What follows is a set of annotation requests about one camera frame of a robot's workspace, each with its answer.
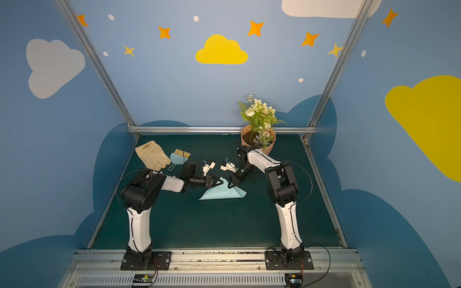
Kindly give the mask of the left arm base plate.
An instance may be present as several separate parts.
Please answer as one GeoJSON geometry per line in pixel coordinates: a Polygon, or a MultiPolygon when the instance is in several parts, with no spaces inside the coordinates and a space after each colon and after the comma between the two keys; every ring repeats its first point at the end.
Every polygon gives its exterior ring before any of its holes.
{"type": "Polygon", "coordinates": [[[146,251],[143,253],[131,250],[122,260],[121,271],[167,271],[170,266],[172,252],[146,251]]]}

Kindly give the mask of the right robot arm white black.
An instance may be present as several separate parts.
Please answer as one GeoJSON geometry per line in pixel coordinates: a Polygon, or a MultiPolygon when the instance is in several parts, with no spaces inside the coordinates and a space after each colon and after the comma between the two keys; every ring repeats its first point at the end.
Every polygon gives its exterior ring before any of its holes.
{"type": "Polygon", "coordinates": [[[281,261],[290,268],[301,263],[305,249],[297,222],[298,183],[290,162],[277,161],[255,146],[237,148],[237,156],[243,165],[230,175],[228,188],[239,186],[253,168],[265,174],[267,193],[280,222],[281,261]]]}

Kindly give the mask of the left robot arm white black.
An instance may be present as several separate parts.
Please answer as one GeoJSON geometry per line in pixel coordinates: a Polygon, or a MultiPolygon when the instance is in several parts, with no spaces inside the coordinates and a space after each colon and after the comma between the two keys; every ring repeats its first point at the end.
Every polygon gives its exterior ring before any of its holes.
{"type": "Polygon", "coordinates": [[[159,269],[160,264],[152,251],[150,215],[161,191],[183,193],[185,186],[214,188],[224,181],[212,175],[196,176],[194,164],[187,164],[179,177],[155,172],[149,168],[136,171],[121,193],[128,214],[129,235],[122,271],[159,269]]]}

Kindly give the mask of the light blue square paper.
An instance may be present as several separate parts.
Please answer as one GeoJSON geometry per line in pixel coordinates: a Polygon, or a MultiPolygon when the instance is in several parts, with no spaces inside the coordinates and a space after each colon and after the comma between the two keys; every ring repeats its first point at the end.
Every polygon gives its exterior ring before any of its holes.
{"type": "Polygon", "coordinates": [[[241,199],[247,194],[243,189],[235,186],[228,188],[228,181],[220,177],[223,184],[209,188],[199,200],[241,199]]]}

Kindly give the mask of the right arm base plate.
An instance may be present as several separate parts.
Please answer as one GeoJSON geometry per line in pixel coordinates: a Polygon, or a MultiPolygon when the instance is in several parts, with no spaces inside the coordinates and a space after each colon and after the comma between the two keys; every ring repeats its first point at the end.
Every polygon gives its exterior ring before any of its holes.
{"type": "Polygon", "coordinates": [[[264,253],[265,266],[267,270],[314,270],[314,264],[309,251],[305,251],[303,256],[289,260],[278,250],[266,250],[264,253]]]}

